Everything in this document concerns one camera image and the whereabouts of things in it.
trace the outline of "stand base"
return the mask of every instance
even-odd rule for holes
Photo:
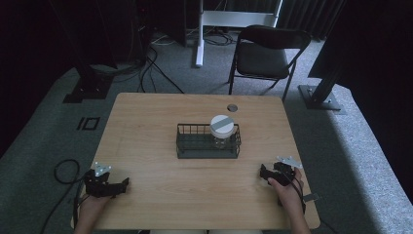
[[[79,79],[72,94],[66,95],[63,103],[81,103],[83,99],[105,99],[112,84],[113,76],[97,75],[98,81],[93,89],[84,89],[82,78]]]
[[[313,102],[311,97],[313,95],[314,90],[317,86],[307,86],[307,85],[300,85],[298,89],[306,102],[306,106],[308,109],[321,109],[321,110],[333,110],[335,114],[346,114],[343,106],[340,105],[334,95],[330,93],[325,101],[321,103]]]

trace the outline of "hand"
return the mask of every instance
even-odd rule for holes
[[[292,182],[298,189],[300,189],[300,187],[303,187],[304,185],[304,182],[301,181],[301,173],[297,168],[294,169],[294,172],[296,179],[293,179]],[[280,201],[282,202],[282,206],[285,208],[288,215],[299,215],[303,213],[301,198],[292,185],[282,186],[271,177],[268,178],[268,182],[276,189]]]
[[[82,197],[83,203],[80,206],[79,221],[75,227],[75,234],[90,234],[94,229],[94,224],[103,212],[104,207],[112,197],[100,197],[85,194]]]
[[[294,172],[296,179],[292,182],[300,189],[304,186],[304,182],[301,181],[301,173],[297,168],[294,169]],[[310,228],[304,218],[302,201],[295,188],[291,184],[282,186],[271,177],[268,178],[268,182],[276,189],[282,206],[288,214],[291,221],[291,233],[310,233]]]

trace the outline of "wooden table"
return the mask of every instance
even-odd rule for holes
[[[228,104],[238,111],[228,111]],[[178,159],[177,124],[208,124],[218,114],[240,125],[238,159]],[[131,183],[96,228],[288,228],[275,191],[259,177],[260,165],[271,167],[277,156],[301,161],[278,97],[119,94],[94,161],[112,166],[110,182],[129,177]],[[313,202],[306,219],[319,226]]]

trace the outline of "wire basket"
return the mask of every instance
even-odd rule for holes
[[[223,148],[215,147],[209,124],[178,124],[176,152],[182,159],[235,159],[240,154],[240,126],[234,124],[234,133]]]

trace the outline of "dark wall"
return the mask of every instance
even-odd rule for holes
[[[0,156],[68,69],[76,67],[86,80],[90,64],[145,62],[150,27],[137,8],[146,6],[114,3],[0,1]]]
[[[412,1],[348,0],[310,72],[352,91],[410,201],[412,25]]]
[[[0,23],[2,156],[71,61],[47,1],[1,1]]]

